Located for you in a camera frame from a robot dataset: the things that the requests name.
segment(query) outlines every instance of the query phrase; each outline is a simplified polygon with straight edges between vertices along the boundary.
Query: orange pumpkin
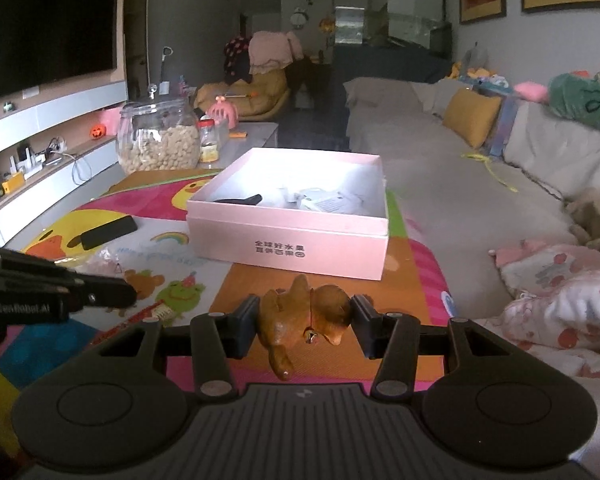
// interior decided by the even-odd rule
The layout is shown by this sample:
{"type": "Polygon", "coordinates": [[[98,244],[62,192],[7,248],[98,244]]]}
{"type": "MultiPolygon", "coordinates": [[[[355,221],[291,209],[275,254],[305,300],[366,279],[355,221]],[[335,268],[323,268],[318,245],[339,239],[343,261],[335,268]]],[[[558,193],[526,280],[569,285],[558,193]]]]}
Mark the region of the orange pumpkin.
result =
{"type": "Polygon", "coordinates": [[[91,129],[91,139],[99,139],[107,135],[107,127],[104,124],[96,124],[91,129]]]}

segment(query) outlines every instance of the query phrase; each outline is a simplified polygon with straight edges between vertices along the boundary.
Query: small jar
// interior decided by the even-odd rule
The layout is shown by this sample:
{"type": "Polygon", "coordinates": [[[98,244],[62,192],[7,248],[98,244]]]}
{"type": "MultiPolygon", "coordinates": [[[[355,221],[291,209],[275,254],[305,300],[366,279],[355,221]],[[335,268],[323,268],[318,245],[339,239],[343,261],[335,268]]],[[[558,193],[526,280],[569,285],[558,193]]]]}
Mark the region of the small jar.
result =
{"type": "Polygon", "coordinates": [[[220,158],[220,146],[216,122],[210,117],[203,117],[198,123],[200,129],[200,163],[209,164],[220,158]]]}
{"type": "MultiPolygon", "coordinates": [[[[155,95],[153,87],[150,86],[151,96],[155,95]]],[[[126,104],[120,116],[116,152],[126,174],[196,167],[200,134],[185,99],[150,97],[126,104]]]]}

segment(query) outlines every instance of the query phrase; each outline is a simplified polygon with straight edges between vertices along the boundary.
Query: rainbow print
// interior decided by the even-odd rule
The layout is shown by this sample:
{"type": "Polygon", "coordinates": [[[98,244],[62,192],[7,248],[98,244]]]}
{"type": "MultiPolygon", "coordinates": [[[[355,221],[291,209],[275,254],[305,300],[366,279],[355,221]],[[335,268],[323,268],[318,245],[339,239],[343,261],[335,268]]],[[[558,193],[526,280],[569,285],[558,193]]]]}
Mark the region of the rainbow print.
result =
{"type": "Polygon", "coordinates": [[[152,242],[160,243],[164,240],[176,240],[179,245],[187,245],[189,243],[189,235],[179,232],[161,233],[151,238],[152,242]]]}

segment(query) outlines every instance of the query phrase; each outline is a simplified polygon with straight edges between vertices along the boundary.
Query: orange item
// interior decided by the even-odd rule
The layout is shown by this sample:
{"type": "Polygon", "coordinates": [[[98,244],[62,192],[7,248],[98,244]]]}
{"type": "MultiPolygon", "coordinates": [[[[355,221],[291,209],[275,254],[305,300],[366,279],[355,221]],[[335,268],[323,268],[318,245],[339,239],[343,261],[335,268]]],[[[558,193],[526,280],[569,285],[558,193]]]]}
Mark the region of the orange item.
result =
{"type": "Polygon", "coordinates": [[[16,173],[9,180],[2,183],[5,194],[13,193],[22,186],[24,186],[24,175],[21,172],[16,173]]]}
{"type": "Polygon", "coordinates": [[[107,135],[107,127],[104,124],[96,124],[91,129],[90,133],[91,139],[99,139],[100,137],[107,135]]]}

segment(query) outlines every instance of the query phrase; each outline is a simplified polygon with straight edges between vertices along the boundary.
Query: pink cloth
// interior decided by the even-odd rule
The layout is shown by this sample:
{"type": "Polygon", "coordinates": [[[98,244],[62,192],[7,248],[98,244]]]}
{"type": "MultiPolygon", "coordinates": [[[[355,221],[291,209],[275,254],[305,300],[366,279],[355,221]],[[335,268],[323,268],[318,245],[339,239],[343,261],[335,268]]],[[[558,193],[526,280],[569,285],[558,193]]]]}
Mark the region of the pink cloth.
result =
{"type": "Polygon", "coordinates": [[[477,320],[569,376],[600,379],[600,270],[561,282],[547,296],[513,301],[477,320]]]}
{"type": "Polygon", "coordinates": [[[292,32],[256,32],[249,44],[252,74],[284,68],[303,56],[300,40],[292,32]]]}
{"type": "Polygon", "coordinates": [[[493,251],[500,277],[514,298],[548,296],[562,282],[586,270],[600,270],[600,252],[582,246],[523,240],[493,251]]]}
{"type": "Polygon", "coordinates": [[[533,103],[549,102],[549,89],[546,86],[534,83],[533,81],[517,84],[513,89],[526,101],[531,101],[533,103]]]}

